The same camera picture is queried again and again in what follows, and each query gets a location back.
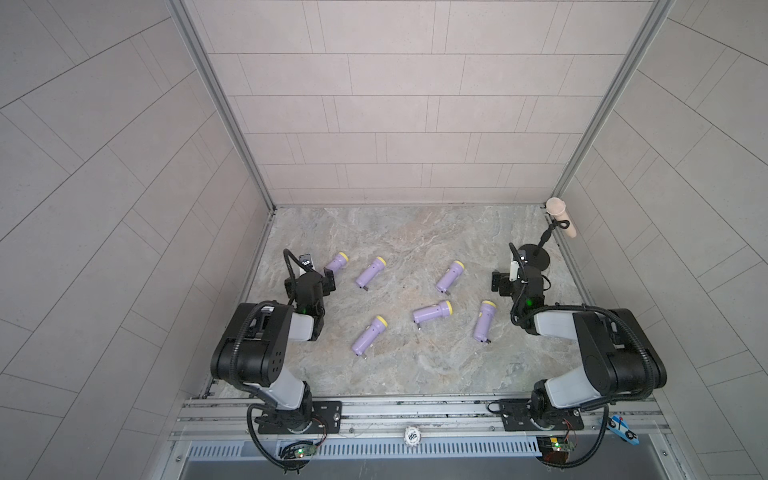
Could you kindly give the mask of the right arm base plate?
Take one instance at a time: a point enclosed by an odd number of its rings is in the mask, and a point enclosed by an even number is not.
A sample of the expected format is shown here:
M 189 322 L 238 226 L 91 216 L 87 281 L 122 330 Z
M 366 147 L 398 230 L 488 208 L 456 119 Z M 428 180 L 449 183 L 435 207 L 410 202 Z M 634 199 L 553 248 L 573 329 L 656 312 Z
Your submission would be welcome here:
M 497 407 L 490 411 L 501 417 L 504 430 L 507 432 L 545 432 L 565 431 L 566 429 L 580 431 L 584 423 L 578 409 L 558 409 L 544 402 L 535 406 L 531 400 L 522 398 L 501 399 Z

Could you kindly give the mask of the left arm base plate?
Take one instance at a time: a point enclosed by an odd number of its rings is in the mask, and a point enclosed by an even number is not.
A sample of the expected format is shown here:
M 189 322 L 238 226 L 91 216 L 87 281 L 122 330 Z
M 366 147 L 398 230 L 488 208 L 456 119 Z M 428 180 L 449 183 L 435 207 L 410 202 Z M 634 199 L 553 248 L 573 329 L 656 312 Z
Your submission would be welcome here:
M 343 404 L 340 401 L 313 401 L 295 410 L 276 410 L 254 418 L 259 434 L 318 435 L 340 431 Z

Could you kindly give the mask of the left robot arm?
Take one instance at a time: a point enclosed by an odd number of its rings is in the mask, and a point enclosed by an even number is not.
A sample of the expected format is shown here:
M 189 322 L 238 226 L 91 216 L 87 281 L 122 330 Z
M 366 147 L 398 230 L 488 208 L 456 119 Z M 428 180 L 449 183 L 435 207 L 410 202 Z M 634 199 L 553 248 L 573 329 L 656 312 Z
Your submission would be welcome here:
M 316 341 L 324 327 L 324 298 L 335 290 L 334 273 L 307 271 L 285 281 L 291 305 L 242 303 L 210 361 L 213 379 L 256 396 L 265 407 L 257 421 L 264 433 L 301 433 L 313 423 L 309 385 L 284 368 L 290 341 Z

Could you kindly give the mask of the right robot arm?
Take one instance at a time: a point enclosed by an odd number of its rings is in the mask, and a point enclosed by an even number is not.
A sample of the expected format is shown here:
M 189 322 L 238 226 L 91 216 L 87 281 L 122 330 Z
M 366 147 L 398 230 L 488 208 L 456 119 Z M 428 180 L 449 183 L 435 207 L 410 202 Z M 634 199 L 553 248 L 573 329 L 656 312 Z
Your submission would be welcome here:
M 574 341 L 581 363 L 558 377 L 542 379 L 530 399 L 504 400 L 502 416 L 520 429 L 550 430 L 565 426 L 581 411 L 617 401 L 647 398 L 667 383 L 667 372 L 634 314 L 624 308 L 592 305 L 547 305 L 544 276 L 524 266 L 515 279 L 491 274 L 491 290 L 513 299 L 512 323 L 534 336 Z

